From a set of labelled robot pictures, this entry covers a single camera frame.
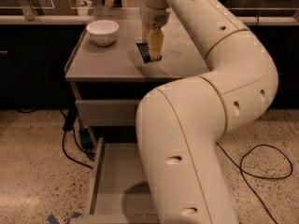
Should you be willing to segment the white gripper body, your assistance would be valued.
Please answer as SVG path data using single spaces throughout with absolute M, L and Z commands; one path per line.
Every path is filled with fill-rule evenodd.
M 147 29 L 162 28 L 168 23 L 170 7 L 166 8 L 151 8 L 145 3 L 141 3 L 139 14 L 140 20 Z

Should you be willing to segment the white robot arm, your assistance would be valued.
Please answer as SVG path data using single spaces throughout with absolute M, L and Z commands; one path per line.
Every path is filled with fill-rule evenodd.
M 226 133 L 260 117 L 278 90 L 277 68 L 255 34 L 218 0 L 141 0 L 147 28 L 173 10 L 207 72 L 150 91 L 136 136 L 160 224 L 238 224 L 215 152 Z

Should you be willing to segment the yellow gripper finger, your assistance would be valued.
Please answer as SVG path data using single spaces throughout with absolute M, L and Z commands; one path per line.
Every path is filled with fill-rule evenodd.
M 148 34 L 149 56 L 155 62 L 160 59 L 164 34 L 160 28 L 151 29 Z
M 143 43 L 149 43 L 149 34 L 150 30 L 144 24 L 141 24 L 141 41 Z

